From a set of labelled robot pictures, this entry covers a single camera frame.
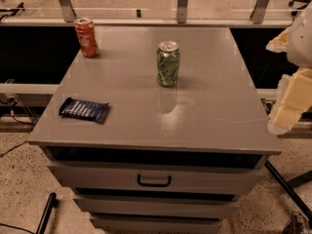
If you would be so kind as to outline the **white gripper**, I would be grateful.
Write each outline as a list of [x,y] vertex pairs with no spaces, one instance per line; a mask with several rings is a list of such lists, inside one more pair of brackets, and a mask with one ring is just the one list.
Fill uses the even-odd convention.
[[266,50],[287,52],[288,61],[301,66],[293,75],[282,75],[276,101],[268,115],[268,131],[283,135],[312,106],[312,11],[302,11],[291,28],[268,42]]

